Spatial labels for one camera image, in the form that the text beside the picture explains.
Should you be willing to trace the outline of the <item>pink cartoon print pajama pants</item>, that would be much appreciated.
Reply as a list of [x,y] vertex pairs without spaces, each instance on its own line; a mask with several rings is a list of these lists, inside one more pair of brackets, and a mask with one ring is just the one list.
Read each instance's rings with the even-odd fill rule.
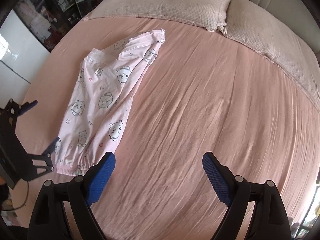
[[165,30],[154,29],[92,49],[83,59],[55,146],[58,174],[83,175],[116,151],[133,97],[164,42]]

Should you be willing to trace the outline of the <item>black glass display cabinet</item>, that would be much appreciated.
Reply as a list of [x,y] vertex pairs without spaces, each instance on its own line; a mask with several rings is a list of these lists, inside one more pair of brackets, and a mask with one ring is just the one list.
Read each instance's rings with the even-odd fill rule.
[[51,52],[62,38],[103,0],[18,0],[14,12]]

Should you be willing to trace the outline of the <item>pink bed sheet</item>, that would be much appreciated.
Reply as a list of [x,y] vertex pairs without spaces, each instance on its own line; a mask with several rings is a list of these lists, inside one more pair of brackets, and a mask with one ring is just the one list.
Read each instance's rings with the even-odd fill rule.
[[32,82],[18,119],[26,151],[57,136],[80,62],[129,35],[166,31],[133,98],[116,167],[94,215],[108,239],[210,239],[226,207],[203,168],[210,151],[248,181],[275,182],[299,221],[319,169],[319,112],[282,70],[202,28],[147,18],[79,22]]

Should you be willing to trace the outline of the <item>beige waffle pillow far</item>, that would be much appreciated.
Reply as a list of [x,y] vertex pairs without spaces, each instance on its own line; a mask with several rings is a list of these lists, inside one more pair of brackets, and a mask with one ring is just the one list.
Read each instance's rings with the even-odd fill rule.
[[248,0],[231,0],[223,35],[279,68],[319,107],[319,65],[312,49],[288,26]]

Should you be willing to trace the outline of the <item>beige waffle pillow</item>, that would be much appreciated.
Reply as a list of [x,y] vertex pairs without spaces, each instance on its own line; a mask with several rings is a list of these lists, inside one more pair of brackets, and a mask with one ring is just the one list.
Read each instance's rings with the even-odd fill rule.
[[223,35],[279,68],[319,107],[319,65],[312,49],[288,26],[248,0],[231,0]]
[[138,17],[180,22],[210,32],[226,26],[231,0],[103,0],[85,18]]

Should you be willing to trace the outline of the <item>beige waffle pillow near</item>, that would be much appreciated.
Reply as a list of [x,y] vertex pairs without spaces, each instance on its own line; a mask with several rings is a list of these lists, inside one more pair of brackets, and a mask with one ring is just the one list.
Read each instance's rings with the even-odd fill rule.
[[103,0],[85,18],[138,17],[180,22],[210,32],[226,26],[231,0]]

